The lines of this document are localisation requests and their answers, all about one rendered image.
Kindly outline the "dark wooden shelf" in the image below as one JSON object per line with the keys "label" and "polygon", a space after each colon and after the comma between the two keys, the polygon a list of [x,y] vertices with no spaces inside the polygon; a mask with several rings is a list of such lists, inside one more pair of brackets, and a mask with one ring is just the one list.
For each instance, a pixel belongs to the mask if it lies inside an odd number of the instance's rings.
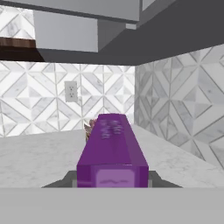
{"label": "dark wooden shelf", "polygon": [[0,60],[44,62],[34,39],[0,37]]}

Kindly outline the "open grey cabinet door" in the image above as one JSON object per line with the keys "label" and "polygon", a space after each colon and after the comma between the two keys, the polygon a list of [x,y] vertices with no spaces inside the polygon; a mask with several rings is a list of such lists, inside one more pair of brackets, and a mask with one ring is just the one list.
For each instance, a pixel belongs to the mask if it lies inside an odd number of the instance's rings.
{"label": "open grey cabinet door", "polygon": [[37,48],[98,52],[97,20],[35,10]]}

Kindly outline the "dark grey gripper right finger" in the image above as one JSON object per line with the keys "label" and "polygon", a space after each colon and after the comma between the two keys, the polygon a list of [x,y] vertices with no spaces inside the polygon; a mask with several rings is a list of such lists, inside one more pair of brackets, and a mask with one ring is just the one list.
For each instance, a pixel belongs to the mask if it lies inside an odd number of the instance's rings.
{"label": "dark grey gripper right finger", "polygon": [[173,184],[167,180],[161,179],[156,171],[149,171],[149,180],[148,187],[152,188],[161,188],[161,187],[169,187],[169,188],[179,188],[178,185]]}

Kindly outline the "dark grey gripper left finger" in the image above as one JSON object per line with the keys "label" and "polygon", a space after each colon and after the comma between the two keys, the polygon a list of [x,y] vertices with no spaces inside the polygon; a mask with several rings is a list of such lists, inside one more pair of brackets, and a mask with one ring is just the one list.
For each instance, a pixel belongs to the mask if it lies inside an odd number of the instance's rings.
{"label": "dark grey gripper left finger", "polygon": [[69,171],[63,179],[57,180],[46,187],[72,187],[73,182],[77,180],[77,171]]}

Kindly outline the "grey wall cabinet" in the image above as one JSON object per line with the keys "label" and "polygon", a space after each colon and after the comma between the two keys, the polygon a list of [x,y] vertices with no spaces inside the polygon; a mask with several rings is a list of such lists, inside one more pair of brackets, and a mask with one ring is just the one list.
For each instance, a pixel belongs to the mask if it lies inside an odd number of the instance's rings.
{"label": "grey wall cabinet", "polygon": [[224,0],[0,0],[97,20],[98,52],[37,48],[44,62],[135,66],[224,44]]}

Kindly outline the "purple cereal box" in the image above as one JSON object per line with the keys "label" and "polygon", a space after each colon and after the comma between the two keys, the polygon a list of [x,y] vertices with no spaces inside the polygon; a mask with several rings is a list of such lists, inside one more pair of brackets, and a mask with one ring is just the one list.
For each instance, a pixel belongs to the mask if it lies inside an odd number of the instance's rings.
{"label": "purple cereal box", "polygon": [[148,187],[149,166],[126,115],[100,114],[77,164],[78,187]]}

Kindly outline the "small pink and brown object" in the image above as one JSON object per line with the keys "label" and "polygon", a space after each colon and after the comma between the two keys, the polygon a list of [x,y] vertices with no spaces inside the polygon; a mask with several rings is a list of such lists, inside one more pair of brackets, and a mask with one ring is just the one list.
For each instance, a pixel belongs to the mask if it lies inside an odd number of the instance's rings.
{"label": "small pink and brown object", "polygon": [[84,129],[85,129],[85,131],[86,131],[86,140],[88,140],[89,139],[89,137],[90,137],[90,135],[91,135],[91,132],[92,132],[92,129],[93,129],[93,127],[95,126],[95,122],[96,122],[96,120],[95,119],[91,119],[90,121],[89,121],[89,125],[84,125]]}

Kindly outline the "white wall socket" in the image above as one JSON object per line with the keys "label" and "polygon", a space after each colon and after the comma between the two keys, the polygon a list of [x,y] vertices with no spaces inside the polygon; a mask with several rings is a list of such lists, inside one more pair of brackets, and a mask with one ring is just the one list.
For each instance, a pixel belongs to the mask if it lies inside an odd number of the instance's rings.
{"label": "white wall socket", "polygon": [[77,102],[78,92],[77,92],[76,81],[65,82],[65,98],[66,98],[66,102]]}

